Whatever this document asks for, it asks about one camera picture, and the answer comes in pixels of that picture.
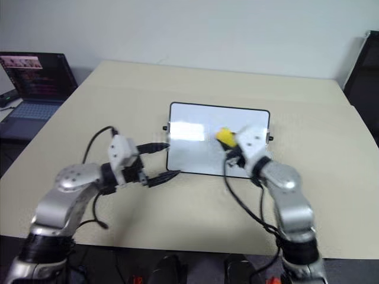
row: yellow object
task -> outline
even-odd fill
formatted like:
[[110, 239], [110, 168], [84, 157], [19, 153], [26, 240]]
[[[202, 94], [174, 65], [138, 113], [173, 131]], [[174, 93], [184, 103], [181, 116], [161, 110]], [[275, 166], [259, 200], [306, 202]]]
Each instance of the yellow object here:
[[216, 139], [228, 145], [231, 148], [234, 148], [237, 146], [234, 134], [231, 132], [229, 128], [226, 128], [226, 127], [221, 128], [221, 130], [216, 134]]

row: wire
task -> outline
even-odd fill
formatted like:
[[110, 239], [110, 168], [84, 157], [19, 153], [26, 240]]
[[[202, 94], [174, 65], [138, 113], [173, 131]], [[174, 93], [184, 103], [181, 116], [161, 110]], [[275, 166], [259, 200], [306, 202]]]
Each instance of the wire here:
[[114, 253], [115, 266], [116, 266], [117, 273], [118, 273], [118, 275], [120, 276], [121, 281], [122, 281], [124, 284], [126, 284], [126, 281], [125, 281], [125, 279], [124, 279], [124, 276], [123, 276], [123, 274], [121, 273], [120, 267], [118, 266], [117, 253], [116, 253], [115, 251], [114, 251], [113, 253]]
[[15, 107], [14, 107], [14, 106], [10, 106], [9, 108], [3, 108], [3, 109], [0, 109], [0, 111], [6, 111], [6, 110], [8, 110], [8, 109], [15, 109]]
[[[91, 140], [89, 141], [88, 145], [87, 145], [87, 148], [85, 150], [85, 153], [84, 153], [84, 156], [83, 156], [83, 160], [82, 160], [82, 164], [84, 164], [87, 160], [87, 156], [88, 156], [88, 153], [89, 153], [89, 149], [91, 149], [91, 146], [92, 144], [94, 143], [95, 139], [101, 134], [103, 133], [104, 131], [107, 131], [108, 129], [111, 130], [112, 132], [112, 136], [115, 136], [118, 134], [118, 131], [116, 130], [116, 128], [114, 128], [113, 126], [106, 126], [102, 129], [100, 129], [99, 131], [97, 131], [95, 133], [95, 135], [91, 138]], [[91, 219], [91, 220], [86, 220], [86, 221], [83, 221], [79, 224], [79, 226], [76, 228], [76, 229], [79, 229], [81, 226], [85, 225], [85, 224], [88, 224], [88, 223], [92, 223], [92, 222], [95, 222], [97, 223], [101, 228], [103, 229], [108, 229], [109, 226], [105, 223], [105, 222], [102, 222], [99, 220], [99, 218], [97, 217], [97, 214], [96, 214], [96, 204], [97, 204], [97, 200], [99, 200], [99, 197], [101, 196], [101, 191], [100, 189], [98, 188], [99, 192], [97, 193], [97, 195], [95, 196], [95, 199], [94, 199], [94, 203], [92, 204], [92, 216], [94, 217], [94, 219]]]
[[87, 156], [88, 156], [88, 152], [89, 152], [89, 149], [91, 148], [92, 146], [92, 143], [95, 141], [95, 139], [101, 134], [103, 133], [104, 131], [107, 131], [108, 129], [110, 129], [112, 131], [112, 136], [115, 136], [116, 134], [118, 134], [118, 131], [116, 130], [116, 128], [114, 128], [113, 126], [106, 126], [102, 129], [100, 129], [99, 131], [97, 131], [95, 133], [95, 135], [91, 138], [91, 140], [89, 141], [88, 145], [87, 145], [87, 149], [85, 150], [85, 153], [84, 153], [84, 157], [83, 157], [83, 160], [82, 160], [82, 164], [84, 164], [87, 160]]
[[[230, 186], [228, 180], [227, 180], [227, 176], [226, 176], [226, 166], [227, 166], [227, 157], [225, 158], [224, 160], [224, 163], [223, 163], [223, 177], [224, 177], [224, 181], [225, 181], [225, 185], [226, 185], [226, 188], [229, 190], [229, 192], [232, 194], [232, 197], [235, 199], [235, 201], [258, 223], [260, 223], [260, 225], [263, 226], [263, 228], [270, 234], [273, 234], [275, 236], [276, 239], [280, 238], [279, 236], [279, 233], [278, 233], [278, 228], [273, 226], [273, 225], [270, 225], [268, 223], [265, 222], [264, 220], [264, 214], [263, 214], [263, 201], [264, 201], [264, 196], [265, 196], [265, 189], [263, 188], [262, 185], [258, 184], [257, 186], [261, 188], [261, 198], [260, 198], [260, 201], [259, 201], [259, 214], [260, 214], [260, 218], [258, 216], [256, 216], [242, 201], [241, 199], [235, 194], [235, 192], [233, 191], [232, 187]], [[254, 272], [252, 272], [249, 276], [249, 282], [252, 283], [252, 278], [258, 274], [260, 274], [260, 272], [263, 272], [264, 270], [266, 270], [267, 268], [269, 268], [270, 266], [272, 266], [279, 258], [279, 254], [280, 254], [280, 250], [281, 250], [281, 247], [278, 245], [278, 242], [276, 242], [277, 246], [278, 246], [278, 249], [277, 249], [277, 252], [276, 254], [274, 255], [274, 257], [267, 263], [265, 264], [264, 266], [260, 267], [259, 269], [255, 270]]]
[[102, 222], [98, 219], [97, 214], [96, 214], [96, 204], [97, 204], [97, 201], [99, 200], [100, 196], [101, 196], [101, 192], [98, 192], [95, 196], [94, 203], [92, 204], [92, 215], [93, 215], [94, 219], [81, 222], [76, 229], [79, 229], [81, 226], [88, 224], [88, 223], [92, 223], [92, 222], [97, 223], [103, 229], [109, 228], [109, 226], [105, 222]]
[[249, 282], [252, 283], [252, 278], [258, 274], [260, 274], [260, 272], [263, 272], [265, 271], [267, 268], [269, 268], [270, 266], [272, 266], [279, 258], [279, 254], [280, 254], [280, 247], [278, 247], [277, 249], [277, 252], [275, 253], [275, 255], [273, 256], [273, 258], [265, 265], [263, 265], [262, 267], [258, 268], [257, 270], [255, 270], [254, 272], [252, 272], [249, 276]]
[[265, 217], [263, 215], [263, 200], [265, 197], [265, 189], [261, 186], [261, 200], [259, 201], [259, 217], [263, 222], [265, 222]]
[[241, 199], [235, 194], [233, 191], [232, 187], [229, 185], [229, 182], [227, 181], [227, 176], [226, 176], [226, 165], [227, 165], [227, 158], [224, 159], [224, 164], [223, 164], [223, 176], [224, 176], [224, 182], [226, 185], [226, 188], [228, 191], [232, 194], [232, 197], [235, 199], [235, 201], [252, 217], [256, 222], [260, 223], [264, 227], [264, 229], [269, 232], [270, 234], [274, 234], [275, 236], [279, 236], [278, 234], [278, 229], [266, 223], [265, 221], [261, 220], [257, 215], [255, 215], [242, 201]]

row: black frame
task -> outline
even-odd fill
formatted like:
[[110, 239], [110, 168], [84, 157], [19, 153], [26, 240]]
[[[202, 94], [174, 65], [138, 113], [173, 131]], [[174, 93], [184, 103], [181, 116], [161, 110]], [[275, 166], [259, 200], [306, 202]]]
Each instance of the black frame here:
[[[216, 107], [216, 108], [247, 109], [247, 110], [249, 110], [249, 111], [265, 111], [265, 112], [268, 112], [267, 129], [269, 129], [269, 126], [270, 126], [270, 117], [271, 117], [271, 113], [270, 113], [267, 109], [259, 109], [259, 108], [238, 108], [238, 107], [235, 107], [235, 106], [225, 106], [225, 105], [195, 104], [195, 103], [192, 103], [192, 102], [172, 102], [172, 103], [170, 104], [169, 121], [168, 121], [168, 124], [167, 124], [167, 132], [168, 132], [168, 133], [170, 132], [171, 107], [172, 107], [173, 104], [201, 105], [201, 106], [204, 106], [204, 107]], [[169, 169], [168, 169], [168, 154], [169, 154], [169, 151], [167, 151], [166, 170], [169, 170]], [[204, 176], [222, 176], [222, 175], [214, 175], [214, 174], [211, 174], [211, 173], [193, 173], [193, 172], [182, 172], [182, 173], [192, 173], [192, 174], [194, 174], [194, 175], [204, 175]], [[236, 178], [236, 179], [250, 179], [249, 177], [240, 177], [240, 176], [227, 176], [227, 177], [228, 177], [228, 178]]]

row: table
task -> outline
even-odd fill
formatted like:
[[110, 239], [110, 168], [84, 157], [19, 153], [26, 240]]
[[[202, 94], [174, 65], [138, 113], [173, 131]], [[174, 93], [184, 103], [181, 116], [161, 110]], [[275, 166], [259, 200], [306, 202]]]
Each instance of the table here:
[[[172, 101], [271, 112], [270, 149], [294, 166], [315, 212], [324, 257], [378, 259], [379, 150], [334, 80], [288, 78], [147, 64], [102, 62], [54, 114], [0, 180], [0, 233], [25, 237], [38, 200], [63, 167], [80, 163], [92, 135], [114, 125], [137, 144], [164, 140]], [[89, 162], [107, 162], [109, 135]], [[143, 157], [151, 176], [165, 153]], [[258, 209], [259, 189], [231, 179]], [[272, 200], [265, 215], [274, 222]], [[90, 210], [84, 219], [90, 218]], [[128, 185], [98, 203], [110, 225], [78, 230], [77, 242], [147, 249], [273, 254], [274, 240], [238, 207], [217, 176], [180, 174], [156, 188]]]

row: robotic arm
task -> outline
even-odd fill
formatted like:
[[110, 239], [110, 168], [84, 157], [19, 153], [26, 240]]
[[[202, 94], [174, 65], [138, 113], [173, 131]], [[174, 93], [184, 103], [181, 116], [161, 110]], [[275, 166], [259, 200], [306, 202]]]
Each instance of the robotic arm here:
[[132, 139], [116, 134], [108, 149], [109, 163], [74, 164], [61, 170], [53, 189], [37, 206], [30, 233], [5, 283], [17, 283], [17, 279], [30, 279], [30, 283], [36, 280], [66, 283], [67, 257], [75, 244], [72, 237], [88, 202], [97, 194], [114, 193], [116, 187], [129, 182], [152, 187], [174, 178], [180, 171], [168, 171], [149, 179], [140, 157], [168, 146], [166, 143], [136, 146]]
[[[275, 216], [283, 250], [283, 284], [327, 284], [323, 260], [319, 255], [314, 230], [313, 211], [301, 193], [300, 175], [290, 166], [270, 159], [266, 151], [266, 132], [244, 128], [232, 138], [218, 137], [232, 149], [227, 154], [260, 180], [275, 202]], [[73, 235], [80, 226], [88, 202], [96, 195], [111, 194], [116, 187], [140, 182], [152, 187], [165, 183], [180, 171], [168, 171], [149, 179], [143, 171], [141, 154], [167, 148], [165, 143], [135, 146], [133, 140], [115, 134], [108, 149], [109, 163], [101, 166], [76, 164], [56, 176], [53, 189], [40, 201], [30, 233], [13, 261], [5, 283], [34, 283], [51, 280], [66, 283], [66, 263], [74, 246]]]
[[217, 135], [227, 160], [243, 167], [250, 178], [262, 182], [275, 204], [285, 274], [282, 283], [327, 284], [316, 241], [313, 210], [301, 192], [301, 178], [291, 166], [270, 159], [266, 130], [246, 127], [233, 134], [223, 129]]

